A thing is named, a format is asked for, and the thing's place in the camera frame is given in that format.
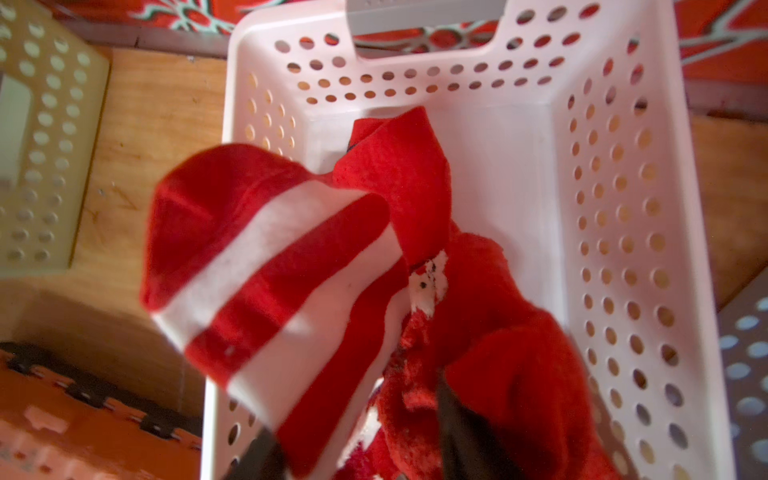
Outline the red white striped sock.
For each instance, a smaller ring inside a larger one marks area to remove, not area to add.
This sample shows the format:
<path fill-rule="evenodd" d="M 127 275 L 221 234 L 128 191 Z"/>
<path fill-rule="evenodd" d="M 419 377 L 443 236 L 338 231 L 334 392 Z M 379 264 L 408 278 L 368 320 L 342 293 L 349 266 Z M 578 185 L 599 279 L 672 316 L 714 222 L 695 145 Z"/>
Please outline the red white striped sock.
<path fill-rule="evenodd" d="M 329 479 L 410 309 L 381 196 L 248 144 L 158 185 L 141 301 L 187 360 L 276 438 L 292 479 Z"/>

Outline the red santa sock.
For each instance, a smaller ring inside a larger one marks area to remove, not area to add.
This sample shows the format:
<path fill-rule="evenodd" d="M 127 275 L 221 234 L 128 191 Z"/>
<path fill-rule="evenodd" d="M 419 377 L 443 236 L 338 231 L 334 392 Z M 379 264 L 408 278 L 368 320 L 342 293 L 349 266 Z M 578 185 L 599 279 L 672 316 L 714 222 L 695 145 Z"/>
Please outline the red santa sock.
<path fill-rule="evenodd" d="M 614 479 L 600 446 L 583 364 L 546 310 L 526 300 L 494 241 L 455 233 L 447 290 L 414 313 L 372 403 L 379 429 L 340 479 L 444 479 L 436 389 L 444 378 L 483 417 L 521 479 Z"/>

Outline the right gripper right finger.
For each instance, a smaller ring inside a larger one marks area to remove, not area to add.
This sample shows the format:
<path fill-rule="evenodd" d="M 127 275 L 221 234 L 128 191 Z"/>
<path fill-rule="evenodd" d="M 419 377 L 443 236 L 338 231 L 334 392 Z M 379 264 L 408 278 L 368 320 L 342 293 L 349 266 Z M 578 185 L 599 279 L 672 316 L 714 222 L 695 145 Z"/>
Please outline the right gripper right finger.
<path fill-rule="evenodd" d="M 489 423 L 463 406 L 441 378 L 436 389 L 443 478 L 449 480 L 521 479 Z"/>

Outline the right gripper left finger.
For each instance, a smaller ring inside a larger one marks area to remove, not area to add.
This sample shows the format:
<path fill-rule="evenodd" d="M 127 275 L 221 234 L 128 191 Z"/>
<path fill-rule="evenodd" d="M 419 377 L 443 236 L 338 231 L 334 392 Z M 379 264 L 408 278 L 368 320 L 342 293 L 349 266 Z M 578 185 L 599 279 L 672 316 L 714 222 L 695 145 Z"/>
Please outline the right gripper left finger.
<path fill-rule="evenodd" d="M 275 435 L 262 429 L 225 480 L 286 480 L 287 467 Z"/>

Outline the red christmas sock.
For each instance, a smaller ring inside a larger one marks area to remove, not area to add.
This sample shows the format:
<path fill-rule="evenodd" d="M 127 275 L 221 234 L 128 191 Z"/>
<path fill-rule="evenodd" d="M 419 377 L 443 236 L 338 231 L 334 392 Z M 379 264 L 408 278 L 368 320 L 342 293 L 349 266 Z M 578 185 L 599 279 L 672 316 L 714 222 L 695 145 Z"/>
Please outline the red christmas sock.
<path fill-rule="evenodd" d="M 446 246 L 451 172 L 423 107 L 393 118 L 356 120 L 347 153 L 330 178 L 339 187 L 372 192 L 387 201 L 411 270 Z"/>

